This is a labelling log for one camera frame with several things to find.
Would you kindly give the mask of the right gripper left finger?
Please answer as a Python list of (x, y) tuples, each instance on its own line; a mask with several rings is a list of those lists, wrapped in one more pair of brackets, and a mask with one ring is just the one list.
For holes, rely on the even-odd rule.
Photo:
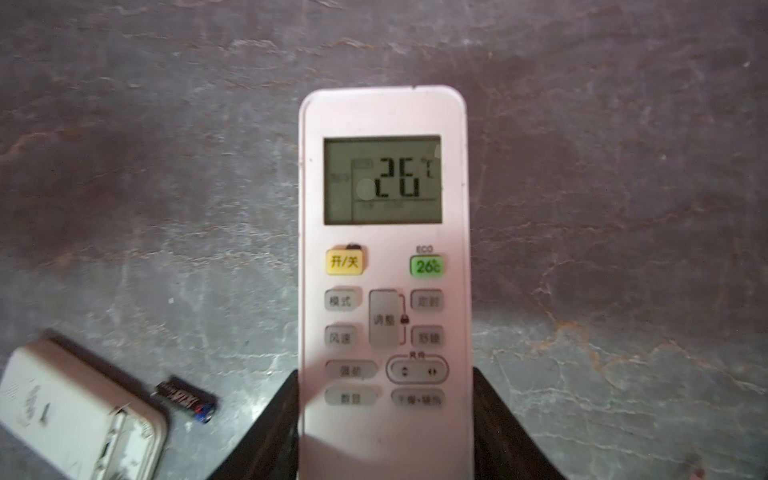
[(299, 381), (292, 371), (210, 480), (298, 478)]

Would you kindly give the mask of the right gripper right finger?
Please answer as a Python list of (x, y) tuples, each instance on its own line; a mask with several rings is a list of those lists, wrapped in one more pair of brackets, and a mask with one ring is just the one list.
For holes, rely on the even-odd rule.
[(481, 370), (473, 368), (474, 478), (564, 480)]

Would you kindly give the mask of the black blue AAA battery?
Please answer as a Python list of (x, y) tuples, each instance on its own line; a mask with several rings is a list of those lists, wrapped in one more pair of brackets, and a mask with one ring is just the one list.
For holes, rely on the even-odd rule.
[(156, 384), (153, 395), (202, 424), (209, 423), (218, 410), (215, 395), (176, 376), (170, 376)]

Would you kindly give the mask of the white remote orange button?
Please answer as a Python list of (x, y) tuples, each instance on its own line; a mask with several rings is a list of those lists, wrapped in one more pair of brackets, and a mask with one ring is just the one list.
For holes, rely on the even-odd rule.
[(168, 433), (157, 408), (52, 340), (10, 355), (1, 424), (68, 479), (151, 479)]

